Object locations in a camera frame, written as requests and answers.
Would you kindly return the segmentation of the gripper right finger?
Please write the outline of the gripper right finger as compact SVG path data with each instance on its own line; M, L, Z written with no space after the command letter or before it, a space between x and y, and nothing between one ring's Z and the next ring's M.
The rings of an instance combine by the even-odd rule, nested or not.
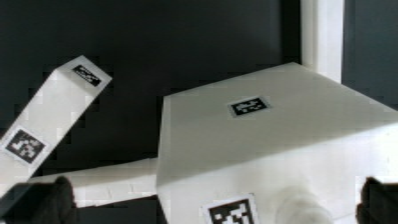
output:
M366 178L355 219L357 224L398 224L398 183Z

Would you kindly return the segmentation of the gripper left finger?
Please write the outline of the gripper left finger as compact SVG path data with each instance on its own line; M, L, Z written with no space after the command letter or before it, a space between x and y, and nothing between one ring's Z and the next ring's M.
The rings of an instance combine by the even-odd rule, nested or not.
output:
M51 183L17 183L0 197L0 224L78 224L73 186L60 176Z

